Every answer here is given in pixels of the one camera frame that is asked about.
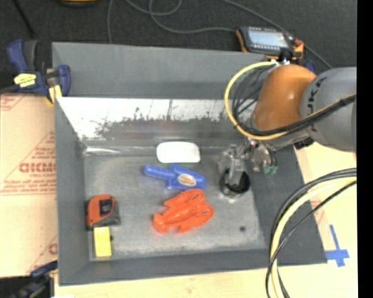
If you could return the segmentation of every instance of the blue clamp handle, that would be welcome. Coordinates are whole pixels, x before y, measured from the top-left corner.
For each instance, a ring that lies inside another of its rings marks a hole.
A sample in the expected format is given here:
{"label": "blue clamp handle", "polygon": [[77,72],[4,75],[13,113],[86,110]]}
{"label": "blue clamp handle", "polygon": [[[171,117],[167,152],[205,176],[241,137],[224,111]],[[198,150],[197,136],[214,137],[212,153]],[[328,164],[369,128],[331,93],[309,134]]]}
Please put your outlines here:
{"label": "blue clamp handle", "polygon": [[[34,62],[34,51],[37,41],[28,41],[29,43],[25,45],[22,39],[13,41],[7,47],[7,55],[10,62],[15,65],[18,73],[31,72],[36,75],[34,84],[26,87],[18,86],[17,92],[19,93],[39,93],[50,98],[50,86],[43,79],[42,72],[35,71]],[[25,56],[25,46],[27,49],[27,56]],[[61,87],[61,92],[63,96],[69,93],[71,78],[70,78],[70,68],[67,65],[60,65],[57,70],[57,75],[59,78],[59,84]]]}
{"label": "blue clamp handle", "polygon": [[171,164],[169,169],[155,165],[146,165],[144,173],[167,181],[168,189],[204,189],[206,178],[191,169]]}

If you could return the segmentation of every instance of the blue clamp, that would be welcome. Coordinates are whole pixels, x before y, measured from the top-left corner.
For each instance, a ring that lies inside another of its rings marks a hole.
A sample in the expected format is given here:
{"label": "blue clamp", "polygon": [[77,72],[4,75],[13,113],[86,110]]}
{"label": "blue clamp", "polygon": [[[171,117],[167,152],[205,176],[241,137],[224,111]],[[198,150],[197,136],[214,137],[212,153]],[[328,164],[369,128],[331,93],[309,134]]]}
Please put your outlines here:
{"label": "blue clamp", "polygon": [[167,189],[204,189],[206,178],[191,169],[171,164],[169,169],[146,165],[144,173],[167,181]]}
{"label": "blue clamp", "polygon": [[62,96],[69,93],[71,79],[70,68],[68,65],[60,65],[51,73],[36,71],[34,66],[36,40],[29,40],[24,42],[22,39],[13,41],[7,47],[7,54],[10,62],[15,65],[18,70],[18,76],[22,79],[22,75],[27,76],[28,80],[17,83],[17,92],[19,93],[38,93],[47,96],[50,100],[50,88],[54,85],[49,85],[47,80],[49,78],[57,78]]}

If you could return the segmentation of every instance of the blue tape cross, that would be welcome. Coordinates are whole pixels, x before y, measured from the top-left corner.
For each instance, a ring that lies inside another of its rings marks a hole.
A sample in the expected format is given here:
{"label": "blue tape cross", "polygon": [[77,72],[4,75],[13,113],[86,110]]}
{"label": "blue tape cross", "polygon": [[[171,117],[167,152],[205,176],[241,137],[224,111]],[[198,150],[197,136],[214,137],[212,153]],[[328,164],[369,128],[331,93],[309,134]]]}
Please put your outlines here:
{"label": "blue tape cross", "polygon": [[337,263],[337,267],[345,266],[346,263],[344,262],[344,259],[349,258],[348,251],[340,249],[340,246],[339,246],[339,243],[336,237],[336,232],[334,231],[334,227],[331,224],[329,226],[330,226],[330,232],[333,236],[334,244],[336,245],[336,249],[325,251],[326,259],[335,260]]}

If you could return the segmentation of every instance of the black cord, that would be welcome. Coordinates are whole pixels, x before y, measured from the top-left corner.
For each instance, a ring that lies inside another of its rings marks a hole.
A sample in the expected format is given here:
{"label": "black cord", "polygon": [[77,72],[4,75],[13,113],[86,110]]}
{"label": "black cord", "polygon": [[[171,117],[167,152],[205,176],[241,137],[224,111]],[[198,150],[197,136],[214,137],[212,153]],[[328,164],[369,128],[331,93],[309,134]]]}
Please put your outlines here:
{"label": "black cord", "polygon": [[[111,36],[111,11],[112,11],[112,7],[113,7],[113,1],[114,0],[110,0],[109,2],[109,7],[108,7],[108,11],[107,11],[107,18],[106,18],[106,22],[107,22],[107,31],[108,31],[108,41],[109,43],[112,43],[112,36]],[[148,5],[148,10],[147,9],[143,9],[141,7],[139,7],[138,5],[134,4],[133,2],[131,2],[130,0],[125,0],[125,2],[127,2],[131,7],[133,7],[134,9],[137,9],[138,11],[144,13],[144,14],[149,14],[152,18],[152,20],[159,26],[161,27],[162,29],[168,31],[168,32],[171,32],[171,33],[175,33],[175,34],[197,34],[197,33],[202,33],[202,32],[209,32],[209,31],[225,31],[225,32],[232,32],[232,33],[235,33],[235,29],[232,29],[232,28],[227,28],[227,27],[206,27],[206,28],[202,28],[202,29],[194,29],[194,30],[176,30],[176,29],[172,29],[170,27],[167,27],[165,25],[163,25],[162,23],[160,23],[158,20],[157,20],[157,16],[169,16],[170,14],[174,14],[179,8],[180,6],[182,5],[182,0],[178,0],[178,4],[177,6],[168,11],[168,12],[154,12],[152,9],[153,9],[153,3],[154,3],[155,0],[149,0],[149,5]],[[234,1],[231,1],[231,0],[219,0],[221,2],[224,2],[226,4],[230,4],[236,8],[239,8],[239,9],[242,9],[258,18],[260,18],[261,20],[263,20],[264,22],[268,23],[269,25],[275,27],[276,29],[279,29],[281,31],[284,31],[284,32],[287,32],[287,30],[285,30],[283,27],[281,27],[280,25],[276,24],[275,22],[271,21],[270,19],[262,16],[261,14],[259,14],[258,12],[252,10],[252,9],[249,9],[239,3],[236,3]],[[329,69],[332,68],[332,66],[323,58],[321,57],[318,53],[316,53],[313,49],[311,49],[308,45],[305,44],[305,49],[308,50],[310,53],[312,53],[315,57],[317,57],[317,59],[319,59],[320,62],[322,62],[323,64],[325,64]]]}
{"label": "black cord", "polygon": [[[267,269],[267,274],[265,275],[265,289],[267,291],[267,295],[268,297],[270,298],[270,294],[269,294],[269,278],[270,278],[270,274],[272,272],[272,268],[274,266],[274,263],[275,263],[275,260],[277,259],[279,253],[280,253],[280,250],[285,246],[285,244],[288,242],[288,240],[290,239],[290,237],[293,235],[293,233],[295,232],[295,230],[303,223],[305,222],[310,216],[312,216],[316,211],[318,211],[320,208],[322,208],[323,206],[325,206],[325,204],[327,204],[329,201],[331,201],[332,199],[334,199],[336,196],[340,195],[342,192],[344,192],[345,190],[347,190],[348,188],[350,188],[351,186],[355,185],[357,183],[357,181],[353,181],[347,185],[345,185],[344,187],[342,187],[341,189],[337,190],[336,192],[334,192],[332,195],[330,195],[329,197],[327,197],[324,201],[322,201],[318,206],[316,206],[314,209],[310,210],[309,213],[306,214],[306,216],[304,216],[304,218],[302,218],[297,224],[295,224],[289,231],[288,233],[286,234],[286,236],[284,236],[282,238],[282,240],[280,241],[280,243],[278,244],[277,246],[277,249],[275,250],[274,254],[272,255],[270,261],[269,261],[269,265],[268,265],[268,269]],[[286,288],[285,286],[283,285],[283,282],[282,280],[280,279],[280,283],[282,284],[281,287],[282,287],[282,292],[283,294],[288,297],[288,294],[287,294],[287,291],[286,291]]]}
{"label": "black cord", "polygon": [[11,85],[5,88],[0,89],[0,95],[3,95],[5,93],[11,93],[17,90],[17,85]]}
{"label": "black cord", "polygon": [[245,125],[241,125],[241,128],[243,128],[243,130],[245,130],[246,132],[249,132],[251,135],[256,135],[256,136],[275,135],[281,132],[294,133],[294,132],[299,131],[302,128],[312,125],[314,122],[317,122],[329,116],[336,110],[344,107],[346,104],[353,103],[355,99],[356,99],[356,94],[352,94],[345,99],[334,102],[333,104],[329,105],[327,108],[323,109],[320,112],[314,113],[313,115],[309,115],[308,117],[302,120],[299,120],[298,122],[294,122],[284,127],[279,127],[279,128],[271,129],[271,130],[258,130],[253,127],[246,127]]}
{"label": "black cord", "polygon": [[332,173],[328,173],[324,176],[321,176],[309,183],[304,184],[300,188],[298,188],[293,194],[291,194],[285,202],[280,206],[275,218],[274,223],[272,225],[271,229],[271,235],[275,233],[275,230],[277,228],[277,224],[279,220],[283,217],[285,211],[302,195],[304,195],[308,190],[310,190],[313,186],[318,185],[319,183],[327,182],[333,179],[342,179],[342,178],[349,178],[351,176],[356,176],[357,174],[357,168],[349,168],[349,169],[343,169],[338,170]]}

